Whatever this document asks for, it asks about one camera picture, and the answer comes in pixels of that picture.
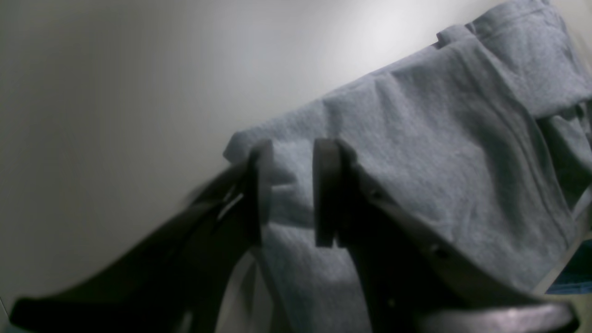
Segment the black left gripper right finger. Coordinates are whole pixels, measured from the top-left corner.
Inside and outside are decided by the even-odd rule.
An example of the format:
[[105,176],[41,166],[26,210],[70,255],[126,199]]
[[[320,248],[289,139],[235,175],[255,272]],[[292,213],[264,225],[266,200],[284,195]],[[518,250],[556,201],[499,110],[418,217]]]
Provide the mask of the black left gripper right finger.
[[339,139],[315,139],[315,242],[346,248],[375,333],[573,333],[569,302],[484,272],[402,207]]

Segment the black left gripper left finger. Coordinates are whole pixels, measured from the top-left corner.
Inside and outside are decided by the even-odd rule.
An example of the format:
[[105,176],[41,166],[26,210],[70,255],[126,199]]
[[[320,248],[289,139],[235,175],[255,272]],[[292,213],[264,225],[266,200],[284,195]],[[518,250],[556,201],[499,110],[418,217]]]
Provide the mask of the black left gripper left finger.
[[260,246],[273,145],[260,141],[179,215],[85,282],[18,299],[11,324],[34,333],[212,333],[235,264]]

